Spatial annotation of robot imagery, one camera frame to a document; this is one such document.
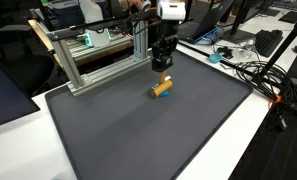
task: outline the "desk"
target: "desk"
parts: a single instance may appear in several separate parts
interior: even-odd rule
[[[291,30],[293,25],[276,21],[281,16],[279,14],[277,17],[256,17],[241,28],[254,33],[261,29]],[[296,57],[291,50],[295,45],[297,38],[277,61],[285,70],[289,69]],[[212,47],[194,47],[208,53],[212,52]],[[178,50],[231,76],[234,75],[232,70],[224,70],[219,64],[211,64],[206,57],[183,46],[178,45]],[[0,180],[76,179],[44,95],[33,98],[41,111],[0,126]],[[254,91],[213,135],[178,179],[228,179],[267,112],[268,101]]]
[[[47,37],[46,33],[43,32],[43,30],[37,25],[36,20],[33,20],[33,19],[28,20],[28,23],[32,27],[32,29],[36,32],[36,34],[38,35],[38,37],[42,41],[42,43],[46,46],[47,50],[48,51],[53,50],[54,48],[53,48],[49,38]],[[128,41],[127,43],[122,43],[122,45],[120,45],[120,46],[116,46],[114,48],[109,48],[107,50],[101,51],[99,53],[96,53],[94,56],[86,57],[85,59],[82,59],[82,61],[78,60],[78,61],[76,61],[76,65],[80,66],[80,65],[86,64],[88,62],[91,62],[91,61],[103,58],[105,56],[114,54],[116,52],[125,50],[132,46],[133,46],[133,43],[131,41]],[[55,61],[60,65],[60,67],[63,67],[57,54],[54,54],[53,57],[54,57]]]

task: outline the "computer monitor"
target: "computer monitor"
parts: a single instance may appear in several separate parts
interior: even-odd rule
[[[222,38],[226,41],[238,44],[255,36],[255,34],[238,29],[240,24],[263,12],[271,5],[271,0],[242,0],[239,12],[236,16],[232,29],[226,31]]]
[[[0,64],[0,125],[38,110],[39,107]]]

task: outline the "black mat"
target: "black mat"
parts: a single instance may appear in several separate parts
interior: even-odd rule
[[[150,64],[80,97],[67,87],[46,95],[78,179],[173,179],[252,92],[179,52],[165,98],[148,93]]]

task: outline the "white surface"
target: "white surface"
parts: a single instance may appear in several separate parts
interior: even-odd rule
[[[291,30],[293,25],[277,21],[277,17],[256,17],[242,29],[258,32],[261,29]],[[290,31],[284,31],[284,37]],[[288,70],[296,54],[291,47],[277,64]],[[211,53],[212,47],[194,46]],[[178,49],[227,74],[219,64],[210,64],[206,57],[178,45]],[[41,111],[0,126],[0,180],[76,179],[59,135],[49,114],[44,94],[33,99]],[[181,173],[180,180],[228,179],[244,150],[268,112],[268,101],[252,93],[229,117],[205,147]]]

